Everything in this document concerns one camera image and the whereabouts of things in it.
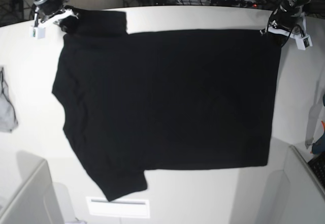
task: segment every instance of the white panel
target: white panel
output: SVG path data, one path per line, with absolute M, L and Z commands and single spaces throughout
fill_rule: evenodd
M 108 202 L 105 198 L 86 197 L 91 215 L 150 218 L 149 201 L 117 199 Z
M 43 160 L 0 211 L 1 224 L 63 224 L 47 162 Z
M 68 188 L 64 184 L 57 182 L 53 183 L 53 187 L 64 221 L 74 221 L 76 215 L 72 206 Z
M 290 181 L 290 195 L 278 224 L 324 224 L 325 198 L 292 148 L 284 171 Z

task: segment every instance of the white tabletop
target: white tabletop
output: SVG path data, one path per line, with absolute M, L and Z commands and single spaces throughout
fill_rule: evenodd
M 224 7 L 116 10 L 126 12 L 128 33 L 261 29 L 270 15 L 269 11 Z M 26 150 L 45 157 L 53 180 L 68 187 L 76 215 L 94 223 L 105 223 L 101 217 L 88 214 L 85 196 L 101 197 L 102 193 L 72 152 L 62 131 L 63 107 L 51 93 L 64 33 L 51 26 L 46 30 L 45 39 L 34 40 L 28 36 L 30 25 L 32 22 L 0 28 L 0 65 L 5 66 L 10 98 L 19 121 L 18 129 L 12 134 L 0 134 L 0 154 L 1 149 Z M 307 30 L 313 47 L 300 51 L 290 40 L 282 50 L 269 165 L 192 173 L 147 172 L 149 190 L 129 196 L 150 200 L 151 219 L 138 223 L 253 223 L 267 176 L 283 169 L 288 144 L 295 144 L 305 159 L 311 157 L 304 146 L 307 126 L 311 136 L 316 131 L 317 138 L 322 134 L 320 120 L 324 118 L 320 98 L 325 91 L 325 21 L 307 18 Z M 247 193 L 253 193 L 249 198 L 242 186 L 246 186 Z M 110 222 L 119 223 L 114 218 Z M 128 224 L 134 220 L 122 222 Z

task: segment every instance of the t-shirt sleeve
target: t-shirt sleeve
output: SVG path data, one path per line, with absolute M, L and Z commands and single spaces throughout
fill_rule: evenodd
M 114 174 L 114 172 L 87 171 L 91 179 L 100 187 L 108 201 L 147 189 L 144 172 Z

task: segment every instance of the black t-shirt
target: black t-shirt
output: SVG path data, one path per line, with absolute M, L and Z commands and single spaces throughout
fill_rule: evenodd
M 81 12 L 53 93 L 64 132 L 109 201 L 145 170 L 264 166 L 281 49 L 258 30 L 126 33 L 122 12 Z

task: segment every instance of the robot end effector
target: robot end effector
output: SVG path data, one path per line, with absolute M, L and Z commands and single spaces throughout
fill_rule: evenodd
M 281 35 L 283 47 L 289 38 L 296 41 L 300 50 L 312 46 L 311 38 L 307 34 L 306 17 L 303 7 L 311 0 L 280 0 L 276 9 L 272 12 L 267 26 L 261 30 L 261 34 L 273 33 Z
M 36 6 L 34 25 L 30 27 L 30 35 L 40 39 L 45 36 L 45 27 L 55 23 L 64 28 L 61 22 L 67 17 L 78 18 L 78 14 L 71 9 L 66 9 L 64 4 L 69 0 L 33 0 Z

